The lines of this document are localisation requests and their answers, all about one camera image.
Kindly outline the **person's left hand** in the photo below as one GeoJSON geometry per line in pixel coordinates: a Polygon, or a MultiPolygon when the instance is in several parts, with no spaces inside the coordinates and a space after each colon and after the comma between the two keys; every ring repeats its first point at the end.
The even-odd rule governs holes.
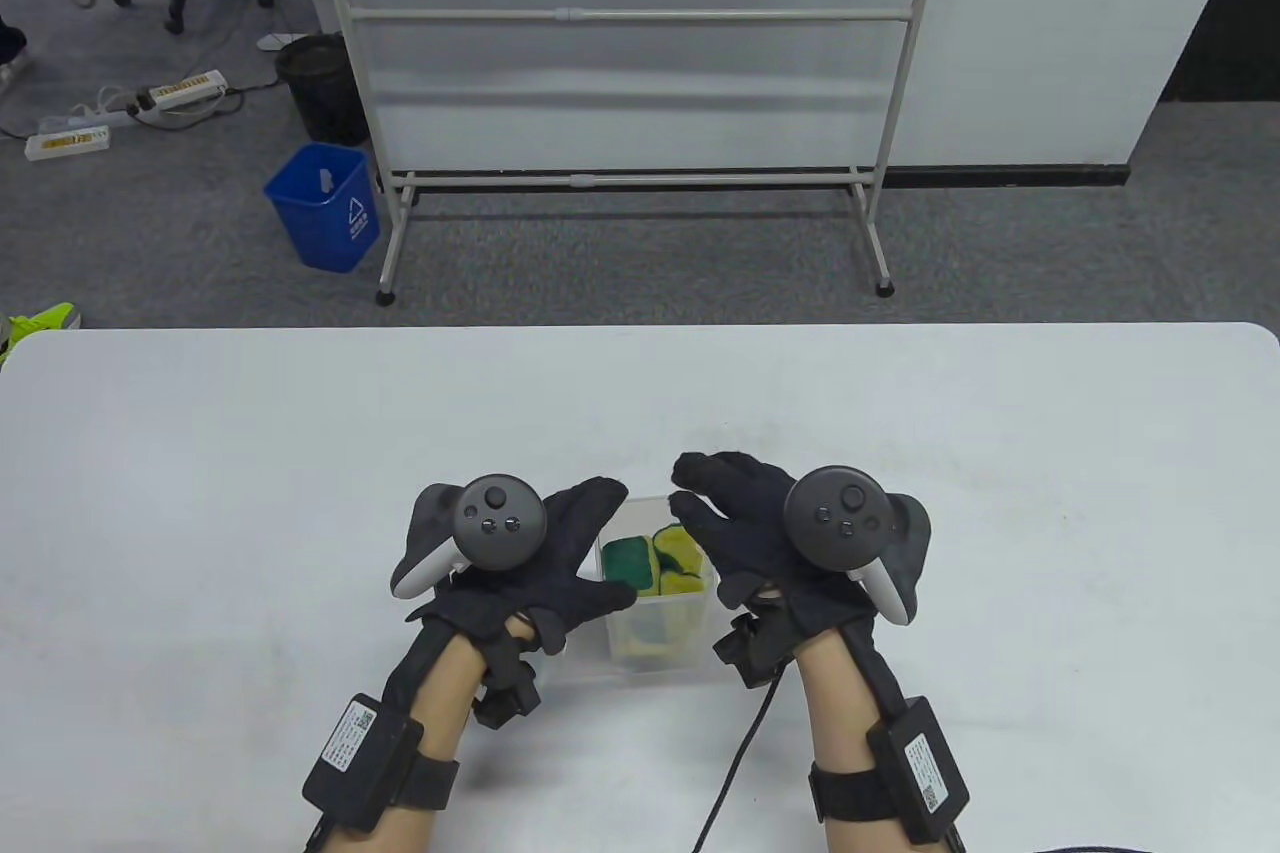
{"type": "Polygon", "coordinates": [[[489,640],[508,621],[531,630],[531,649],[554,656],[581,625],[631,607],[636,590],[616,580],[580,578],[579,570],[599,534],[625,505],[628,488],[614,478],[595,475],[540,501],[529,510],[532,493],[517,496],[515,510],[500,507],[498,526],[515,517],[534,517],[541,543],[530,557],[507,570],[486,570],[471,562],[449,578],[426,584],[417,573],[431,546],[442,546],[448,529],[481,494],[456,484],[431,484],[417,498],[406,537],[404,556],[392,575],[401,598],[429,593],[407,621],[447,622],[471,640],[489,640]]]}

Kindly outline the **person's right hand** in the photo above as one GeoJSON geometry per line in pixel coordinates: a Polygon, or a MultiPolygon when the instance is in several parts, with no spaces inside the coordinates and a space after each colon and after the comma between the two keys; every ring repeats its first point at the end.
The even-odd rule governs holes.
{"type": "Polygon", "coordinates": [[[872,666],[872,601],[844,574],[806,560],[785,530],[791,475],[745,452],[684,452],[672,482],[669,508],[716,566],[719,601],[746,611],[714,646],[746,686],[765,684],[828,630],[844,634],[859,666],[872,666]]]}

